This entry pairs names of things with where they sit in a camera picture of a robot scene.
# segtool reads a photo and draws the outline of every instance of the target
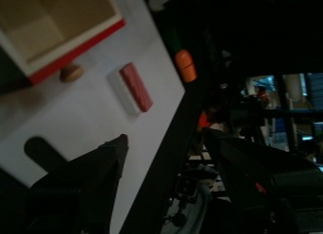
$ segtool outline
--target red trim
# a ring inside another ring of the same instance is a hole
[[[84,53],[95,44],[97,44],[104,38],[107,38],[115,31],[117,31],[125,25],[125,21],[120,20],[105,31],[97,34],[92,39],[84,42],[79,47],[69,51],[63,57],[57,58],[43,69],[33,73],[29,77],[32,84],[40,83],[53,72],[56,72],[63,66],[69,64],[72,60]]]

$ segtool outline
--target wooden drawer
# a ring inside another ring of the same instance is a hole
[[[33,85],[124,24],[113,0],[0,0],[0,92],[13,65]]]

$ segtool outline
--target wooden knob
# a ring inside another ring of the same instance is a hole
[[[61,82],[72,82],[81,77],[83,72],[83,68],[71,63],[60,69],[59,79]]]

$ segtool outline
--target white panel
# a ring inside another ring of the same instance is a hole
[[[143,0],[117,0],[127,26],[77,59],[83,77],[61,84],[52,75],[39,86],[0,96],[0,167],[27,185],[44,171],[23,146],[43,137],[68,159],[128,134],[128,155],[117,191],[111,234],[117,234],[161,143],[184,89]],[[107,76],[133,62],[153,105],[128,115]]]

